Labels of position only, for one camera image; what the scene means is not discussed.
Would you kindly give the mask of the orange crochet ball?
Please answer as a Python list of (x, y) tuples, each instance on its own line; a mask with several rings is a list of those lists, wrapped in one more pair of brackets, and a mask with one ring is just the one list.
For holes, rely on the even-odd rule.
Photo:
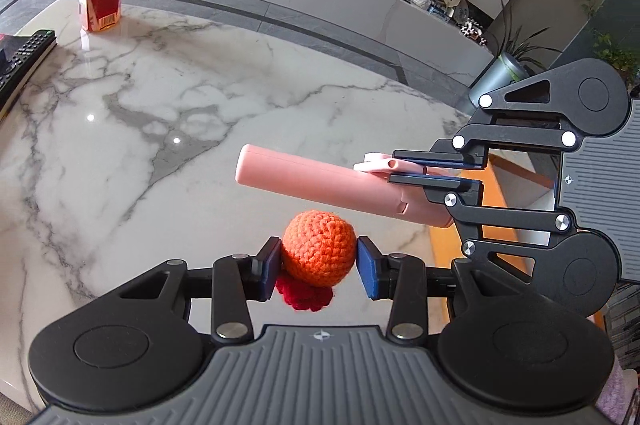
[(356, 260), (354, 228), (335, 214), (297, 214), (281, 237), (281, 269), (276, 289), (288, 306), (316, 312), (331, 304), (333, 289)]

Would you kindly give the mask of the orange cardboard box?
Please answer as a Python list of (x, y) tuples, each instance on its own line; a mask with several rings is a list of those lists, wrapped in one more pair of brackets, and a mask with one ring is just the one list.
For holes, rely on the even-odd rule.
[(605, 305), (618, 274), (617, 253), (607, 237), (578, 229), (567, 211), (483, 201), (469, 206), (447, 194), (444, 204), (460, 237), (462, 265), (481, 286), (538, 294), (583, 317)]

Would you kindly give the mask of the black remote control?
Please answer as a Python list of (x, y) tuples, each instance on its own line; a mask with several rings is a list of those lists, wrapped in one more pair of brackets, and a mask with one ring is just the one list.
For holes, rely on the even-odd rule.
[(53, 30), (37, 30), (29, 36), (1, 35), (1, 112), (11, 107), (55, 45)]

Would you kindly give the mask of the grey trash bin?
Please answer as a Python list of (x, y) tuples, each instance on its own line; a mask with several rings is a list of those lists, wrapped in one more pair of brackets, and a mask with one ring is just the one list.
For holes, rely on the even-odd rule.
[(469, 100), (477, 108), (481, 96), (524, 80), (527, 76), (528, 73), (521, 64), (507, 52), (502, 52), (475, 80), (468, 93)]

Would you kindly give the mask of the pink selfie stick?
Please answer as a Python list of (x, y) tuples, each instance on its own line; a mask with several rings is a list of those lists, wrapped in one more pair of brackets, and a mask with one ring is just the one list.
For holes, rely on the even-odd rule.
[(355, 171), (252, 145), (244, 146), (236, 164), (238, 184), (293, 198), (446, 228), (452, 218), (420, 186), (392, 184), (370, 172)]

